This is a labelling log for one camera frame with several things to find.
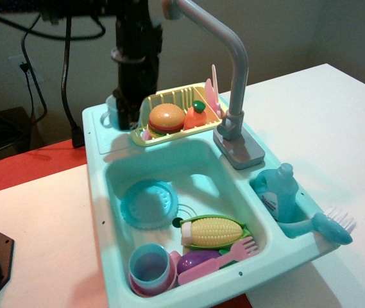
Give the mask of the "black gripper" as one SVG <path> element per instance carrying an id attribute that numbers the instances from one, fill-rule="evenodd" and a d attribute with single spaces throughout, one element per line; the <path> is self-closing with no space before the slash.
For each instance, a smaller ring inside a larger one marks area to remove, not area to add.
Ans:
<path id="1" fill-rule="evenodd" d="M 116 98 L 118 123 L 121 130 L 134 130 L 144 98 L 157 91 L 162 25 L 147 13 L 127 13 L 117 18 L 115 30 L 117 49 L 112 56 L 119 66 L 121 94 Z"/>

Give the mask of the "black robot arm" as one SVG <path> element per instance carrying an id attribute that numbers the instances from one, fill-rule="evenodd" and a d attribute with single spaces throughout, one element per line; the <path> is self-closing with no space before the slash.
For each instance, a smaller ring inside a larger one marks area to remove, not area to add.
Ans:
<path id="1" fill-rule="evenodd" d="M 37 32 L 0 17 L 0 22 L 15 29 L 65 43 L 61 94 L 66 116 L 73 131 L 79 129 L 67 104 L 66 83 L 69 51 L 72 41 L 93 40 L 105 34 L 105 27 L 97 34 L 73 37 L 73 17 L 90 17 L 100 25 L 100 17 L 114 16 L 116 49 L 111 57 L 118 64 L 118 87 L 113 91 L 117 108 L 117 122 L 122 130 L 133 130 L 139 122 L 140 106 L 144 98 L 157 91 L 159 54 L 162 50 L 162 26 L 151 20 L 147 1 L 0 1 L 0 13 L 38 13 L 44 21 L 57 24 L 66 20 L 65 35 L 58 37 Z"/>

